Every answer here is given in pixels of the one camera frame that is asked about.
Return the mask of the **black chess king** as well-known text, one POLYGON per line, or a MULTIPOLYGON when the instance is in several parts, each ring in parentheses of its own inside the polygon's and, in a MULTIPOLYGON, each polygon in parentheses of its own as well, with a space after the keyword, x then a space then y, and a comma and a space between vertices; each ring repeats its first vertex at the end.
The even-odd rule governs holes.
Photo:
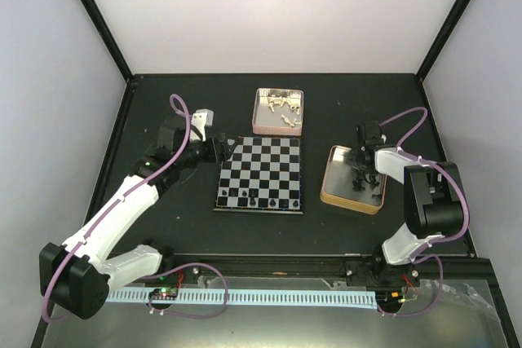
POLYGON ((250 190, 250 192, 249 192, 249 198, 250 198, 249 205, 250 206, 256 206, 257 197, 258 197, 257 191, 250 190))

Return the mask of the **black and grey chessboard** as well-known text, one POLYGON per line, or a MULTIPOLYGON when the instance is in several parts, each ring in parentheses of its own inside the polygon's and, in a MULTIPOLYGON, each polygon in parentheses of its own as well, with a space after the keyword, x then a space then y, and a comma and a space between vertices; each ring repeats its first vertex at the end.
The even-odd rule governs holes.
POLYGON ((274 214, 302 214, 302 152, 298 138, 250 136, 241 137, 232 158, 220 166, 215 210, 235 210, 274 214), (221 191, 228 190, 227 196, 221 191), (230 196, 237 189, 237 196, 230 196), (247 197, 241 192, 247 191, 247 197), (258 193, 256 206, 249 205, 249 192, 258 193), (275 207, 269 206, 274 199, 275 207), (287 208, 280 207, 281 200, 288 200, 287 208), (299 202, 294 208, 294 200, 299 202))

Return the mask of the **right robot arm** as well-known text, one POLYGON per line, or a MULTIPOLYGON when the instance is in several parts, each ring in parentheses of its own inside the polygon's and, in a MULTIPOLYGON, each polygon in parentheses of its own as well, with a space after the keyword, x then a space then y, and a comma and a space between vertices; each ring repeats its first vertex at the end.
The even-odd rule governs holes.
POLYGON ((462 237, 469 208, 454 163, 429 161, 393 147, 376 121, 357 127, 357 142, 346 159, 354 173, 354 192, 374 190, 385 178, 403 186, 404 223, 374 250, 369 262, 375 283, 390 285, 424 250, 462 237))

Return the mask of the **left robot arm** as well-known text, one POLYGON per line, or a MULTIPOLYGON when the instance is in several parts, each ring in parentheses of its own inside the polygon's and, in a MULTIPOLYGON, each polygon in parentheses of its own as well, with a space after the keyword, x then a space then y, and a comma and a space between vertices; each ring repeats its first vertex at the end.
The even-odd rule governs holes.
POLYGON ((120 288, 141 279, 165 282, 178 272, 173 249, 152 240, 114 258, 109 255, 134 222, 179 181, 182 171, 232 156, 237 139, 206 135, 212 123, 209 109, 166 119, 157 142, 100 211, 62 244, 49 243, 42 249, 39 274, 46 322, 51 321, 51 302, 89 319, 120 288))

